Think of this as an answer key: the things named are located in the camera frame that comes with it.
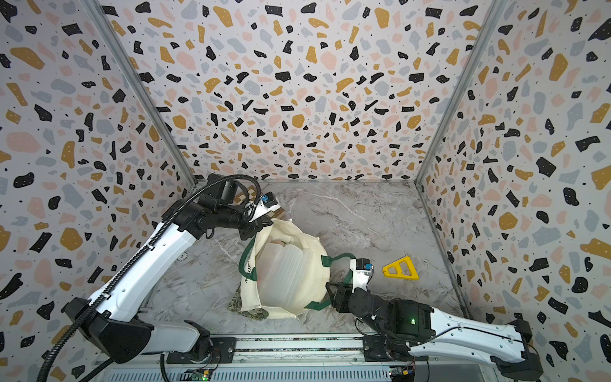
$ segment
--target black cable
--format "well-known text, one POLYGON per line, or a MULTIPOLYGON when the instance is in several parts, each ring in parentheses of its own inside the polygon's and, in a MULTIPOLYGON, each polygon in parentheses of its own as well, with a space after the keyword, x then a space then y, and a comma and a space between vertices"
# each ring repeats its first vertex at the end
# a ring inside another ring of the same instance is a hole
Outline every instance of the black cable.
POLYGON ((257 190, 257 195, 255 197, 255 203, 254 203, 254 206, 253 206, 253 208, 251 210, 250 217, 248 218, 248 221, 250 221, 252 219, 252 217, 255 215, 255 210, 257 209, 257 203, 258 203, 259 199, 261 198, 261 186, 259 185, 259 183, 257 182, 256 179, 254 179, 253 177, 251 177, 249 175, 242 175, 242 174, 228 175, 226 177, 222 177, 222 178, 219 178, 217 180, 213 180, 212 182, 209 182, 208 184, 206 184, 204 187, 202 187, 202 188, 196 190, 195 192, 193 192, 189 197, 187 197, 185 199, 185 201, 180 206, 178 206, 178 208, 170 215, 170 217, 166 221, 163 222, 161 228, 159 228, 159 231, 157 231, 151 237, 151 239, 146 244, 144 244, 140 248, 140 250, 138 250, 136 252, 136 254, 133 255, 124 264, 124 266, 121 267, 121 269, 119 269, 119 271, 114 275, 114 277, 108 283, 106 283, 106 286, 105 286, 104 290, 98 296, 98 298, 95 299, 95 301, 92 302, 91 305, 87 306, 85 311, 72 323, 72 325, 70 325, 70 327, 68 327, 68 329, 66 330, 64 335, 62 337, 60 337, 60 339, 57 341, 57 343, 52 347, 52 349, 47 354, 47 356, 45 358, 45 361, 43 362, 42 366, 40 367, 40 371, 38 372, 38 376, 36 377, 36 382, 46 382, 47 378, 49 377, 49 373, 51 371, 51 367, 53 366, 53 362, 55 361, 55 359, 59 355, 59 352, 64 347, 64 345, 68 341, 68 339, 70 339, 70 337, 76 332, 76 330, 78 328, 80 328, 81 325, 92 314, 95 313, 95 308, 97 308, 102 303, 102 301, 104 301, 104 299, 106 299, 106 297, 115 289, 115 287, 117 286, 117 284, 119 283, 121 278, 123 278, 125 273, 127 273, 127 271, 146 252, 148 252, 148 250, 151 247, 155 246, 155 243, 157 243, 157 241, 161 238, 161 236, 163 236, 163 234, 167 231, 167 229, 174 222, 174 220, 176 220, 176 217, 178 217, 178 215, 180 215, 180 213, 186 208, 186 206, 188 206, 190 203, 192 203, 194 200, 196 200, 208 188, 216 186, 219 183, 226 182, 227 180, 233 180, 233 179, 248 180, 249 182, 251 182, 255 186, 255 189, 257 190))
POLYGON ((98 373, 102 370, 104 370, 106 368, 106 366, 112 364, 114 361, 112 359, 107 359, 104 362, 102 362, 101 364, 98 365, 98 367, 96 367, 95 369, 91 370, 91 372, 89 374, 87 374, 86 376, 84 376, 83 378, 81 378, 81 380, 79 380, 78 382, 88 382, 90 380, 92 380, 96 375, 98 375, 98 373))
POLYGON ((170 378, 166 374, 166 355, 161 353, 159 355, 159 369, 161 370, 161 378, 164 382, 170 382, 170 378))
POLYGON ((428 359, 426 360, 426 369, 428 371, 428 375, 426 376, 426 382, 431 378, 431 366, 428 364, 428 359))

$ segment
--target white plastic container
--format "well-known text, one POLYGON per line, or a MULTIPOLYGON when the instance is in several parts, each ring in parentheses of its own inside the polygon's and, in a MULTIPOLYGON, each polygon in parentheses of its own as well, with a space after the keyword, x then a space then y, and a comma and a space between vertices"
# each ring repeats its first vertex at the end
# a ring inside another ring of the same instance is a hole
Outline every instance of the white plastic container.
POLYGON ((268 243, 257 256, 257 288, 261 304, 290 306, 304 274, 304 251, 287 244, 268 243))

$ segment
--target metal frame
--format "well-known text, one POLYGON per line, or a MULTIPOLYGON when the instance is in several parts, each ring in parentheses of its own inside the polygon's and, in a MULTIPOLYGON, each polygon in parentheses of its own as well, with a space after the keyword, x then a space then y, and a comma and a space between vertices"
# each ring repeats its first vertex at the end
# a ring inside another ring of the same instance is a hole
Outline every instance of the metal frame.
POLYGON ((187 189, 192 189, 196 184, 195 176, 191 173, 191 168, 187 164, 182 153, 178 149, 174 138, 166 128, 166 123, 163 121, 161 114, 157 110, 157 107, 153 104, 153 100, 148 96, 147 90, 145 89, 136 69, 131 65, 130 58, 123 49, 123 45, 119 41, 117 35, 110 24, 110 21, 106 18, 106 15, 102 12, 102 8, 98 0, 81 0, 85 12, 91 19, 93 25, 98 29, 104 43, 111 51, 112 58, 116 61, 117 65, 121 69, 121 72, 125 76, 131 89, 136 93, 137 99, 142 104, 145 112, 151 117, 153 123, 157 127, 157 132, 163 140, 163 144, 167 151, 174 158, 176 167, 182 173, 182 177, 187 183, 187 189))
MULTIPOLYGON (((233 362, 220 364, 216 371, 217 377, 213 378, 213 381, 233 381, 240 378, 243 381, 271 380, 277 382, 288 380, 390 381, 386 374, 388 366, 406 364, 406 362, 393 361, 365 362, 362 335, 360 334, 237 334, 233 337, 238 340, 233 362), (299 375, 299 372, 316 374, 310 378, 310 375, 299 375)), ((444 357, 430 357, 429 363, 431 366, 477 365, 475 362, 444 357)), ((167 374, 171 381, 185 380, 187 376, 190 376, 189 371, 197 367, 194 364, 166 364, 167 374)), ((426 367, 426 361, 416 361, 416 367, 423 370, 426 367)), ((495 375, 492 368, 480 367, 480 370, 484 376, 486 375, 485 370, 487 371, 489 377, 485 377, 486 381, 505 382, 490 377, 495 375)), ((102 381, 161 381, 159 356, 142 355, 126 364, 113 364, 95 379, 95 382, 102 381)))
POLYGON ((488 40, 490 39, 490 36, 492 35, 492 32, 500 19, 502 11, 505 9, 505 4, 507 1, 508 0, 492 0, 492 4, 490 5, 490 8, 488 8, 484 22, 481 25, 481 31, 475 41, 475 44, 473 45, 473 51, 467 60, 467 64, 465 65, 463 72, 458 78, 458 82, 456 83, 454 91, 450 96, 448 108, 445 110, 444 116, 441 118, 441 122, 439 122, 439 128, 437 131, 435 131, 431 144, 426 151, 426 155, 415 179, 416 185, 422 184, 422 180, 426 175, 426 169, 433 161, 433 158, 435 157, 434 153, 441 145, 441 141, 450 127, 450 122, 452 121, 452 118, 454 118, 458 105, 460 105, 460 101, 463 99, 463 95, 469 87, 471 77, 473 77, 473 74, 475 73, 475 69, 477 68, 481 55, 488 46, 488 40))

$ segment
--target terrazzo wallpaper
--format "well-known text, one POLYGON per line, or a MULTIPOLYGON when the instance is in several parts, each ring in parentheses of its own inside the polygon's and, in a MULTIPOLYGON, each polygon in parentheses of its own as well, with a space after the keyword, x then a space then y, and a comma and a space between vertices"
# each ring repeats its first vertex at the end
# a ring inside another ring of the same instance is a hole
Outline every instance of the terrazzo wallpaper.
POLYGON ((485 0, 102 0, 198 178, 414 177, 485 0))
MULTIPOLYGON (((77 1, 0 0, 0 380, 33 381, 69 324, 184 192, 77 1)), ((50 381, 92 370, 75 335, 50 381)))
POLYGON ((611 2, 509 1, 422 186, 475 318, 611 381, 611 2))

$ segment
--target gray marble surface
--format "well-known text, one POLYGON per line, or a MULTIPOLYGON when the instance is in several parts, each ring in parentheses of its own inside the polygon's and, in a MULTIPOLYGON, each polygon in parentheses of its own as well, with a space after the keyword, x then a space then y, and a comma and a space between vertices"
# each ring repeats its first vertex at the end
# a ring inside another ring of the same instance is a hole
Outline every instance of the gray marble surface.
MULTIPOLYGON (((320 237, 329 256, 352 252, 371 260, 375 273, 370 290, 386 299, 406 298, 460 314, 450 278, 412 183, 262 183, 287 211, 283 219, 320 237), (410 255, 417 281, 384 277, 382 267, 410 255)), ((238 261, 247 241, 235 230, 217 229, 175 262, 153 294, 147 317, 193 320, 216 334, 355 332, 354 318, 328 307, 295 318, 255 321, 227 306, 240 285, 238 261)), ((331 267, 340 281, 348 259, 331 267)))

